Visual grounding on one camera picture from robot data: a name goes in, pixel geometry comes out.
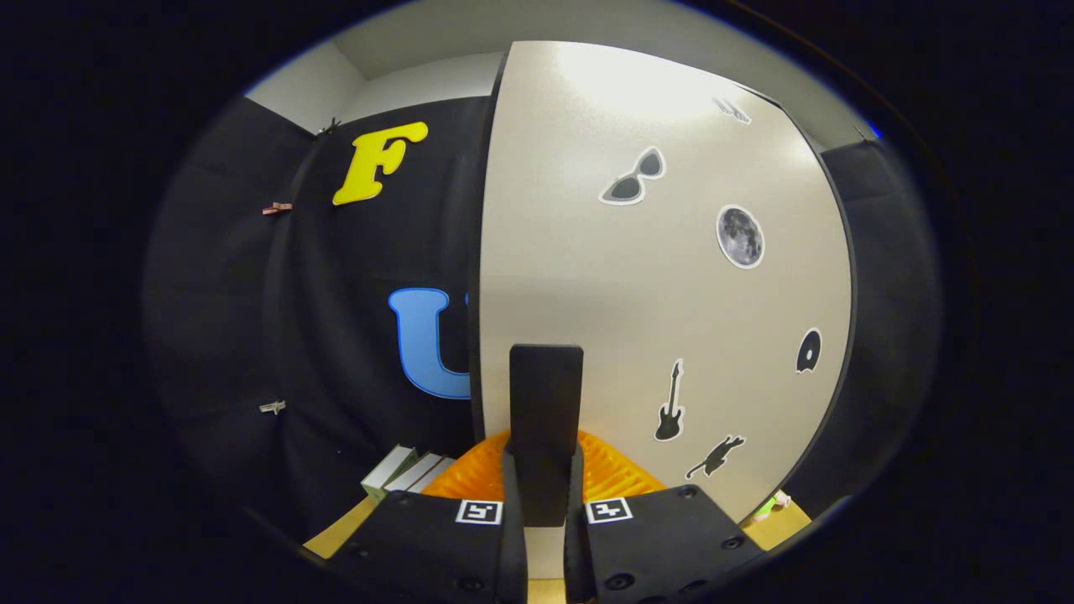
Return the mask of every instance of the letter f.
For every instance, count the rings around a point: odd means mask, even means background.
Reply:
[[[352,143],[354,158],[350,161],[350,169],[347,170],[343,188],[332,197],[332,204],[343,205],[377,197],[380,189],[383,188],[383,185],[376,179],[377,167],[383,167],[383,173],[391,174],[398,170],[400,164],[403,163],[406,143],[398,139],[418,143],[425,140],[427,135],[429,126],[425,126],[424,121],[415,121],[405,126],[369,132],[354,139]],[[384,143],[391,139],[396,140],[386,148]]]

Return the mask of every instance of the white book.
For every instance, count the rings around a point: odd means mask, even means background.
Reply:
[[[410,447],[397,445],[362,479],[362,487],[378,501],[383,497],[383,486],[413,464],[417,452]]]
[[[418,463],[410,466],[410,470],[400,474],[398,478],[384,485],[384,491],[405,491],[409,489],[415,483],[421,480],[421,477],[439,463],[439,461],[440,456],[431,452],[425,454],[418,460]]]
[[[434,465],[432,470],[426,472],[425,475],[422,476],[420,480],[411,485],[410,488],[407,490],[412,493],[420,493],[421,491],[425,490],[425,487],[427,487],[430,483],[435,480],[437,476],[444,474],[444,471],[447,470],[448,466],[454,462],[455,460],[451,459],[450,457],[440,458],[440,461],[436,462],[436,465]]]

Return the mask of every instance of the sticker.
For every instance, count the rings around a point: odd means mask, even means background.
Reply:
[[[730,452],[735,447],[740,447],[745,444],[745,436],[731,436],[730,434],[724,438],[724,442],[715,446],[711,451],[709,451],[708,457],[705,461],[698,463],[686,473],[686,479],[694,475],[702,466],[705,468],[705,475],[712,476],[712,473],[720,470],[720,466],[727,462],[727,454]]]
[[[802,339],[802,345],[798,347],[798,373],[803,371],[813,373],[818,360],[821,360],[821,330],[814,327],[809,330]]]
[[[712,102],[716,103],[716,106],[720,107],[720,111],[734,117],[735,119],[738,119],[739,121],[745,124],[746,126],[749,126],[750,123],[753,121],[752,119],[750,119],[750,116],[746,115],[744,111],[739,109],[739,106],[732,103],[731,100],[728,99],[727,97],[712,97]]]
[[[455,522],[462,524],[499,524],[504,504],[498,501],[470,501],[464,499],[459,506]]]
[[[354,156],[343,186],[332,196],[332,205],[365,201],[380,195],[384,186],[377,181],[377,169],[380,169],[383,176],[393,174],[403,163],[407,142],[420,143],[427,135],[429,126],[424,121],[415,121],[367,132],[354,139],[351,143]]]
[[[615,179],[600,196],[600,202],[608,205],[634,205],[640,203],[645,197],[645,184],[643,181],[655,181],[664,176],[665,172],[664,155],[656,147],[649,147],[634,171],[624,174]]]
[[[590,524],[618,522],[634,518],[634,514],[630,513],[630,506],[626,504],[626,499],[624,498],[586,503],[585,515],[590,518]]]
[[[720,211],[716,240],[724,256],[739,269],[756,269],[765,258],[765,234],[760,225],[741,205],[725,205]]]
[[[668,402],[661,405],[657,417],[661,425],[656,428],[653,437],[657,442],[667,443],[674,441],[682,434],[682,415],[686,409],[679,405],[679,378],[682,377],[682,359],[677,359],[671,366],[671,392],[668,394]]]

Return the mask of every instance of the moon sticker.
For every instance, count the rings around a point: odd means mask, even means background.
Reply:
[[[740,205],[725,205],[716,217],[716,241],[731,264],[755,269],[765,257],[765,235],[760,225]]]

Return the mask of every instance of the black curtain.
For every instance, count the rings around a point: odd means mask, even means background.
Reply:
[[[179,166],[150,238],[143,323],[160,400],[198,466],[229,499],[303,532],[282,468],[281,398],[261,334],[274,224],[262,216],[314,136],[245,98]]]
[[[314,135],[232,103],[163,201],[144,284],[146,340],[166,413],[224,494],[299,541],[365,493],[395,445],[461,456],[469,401],[418,389],[400,360],[388,297],[436,288],[440,357],[468,363],[469,253],[477,236],[489,98],[404,107]],[[423,121],[376,198],[335,206],[359,135]],[[274,201],[293,210],[264,216]],[[278,415],[259,407],[286,401]]]

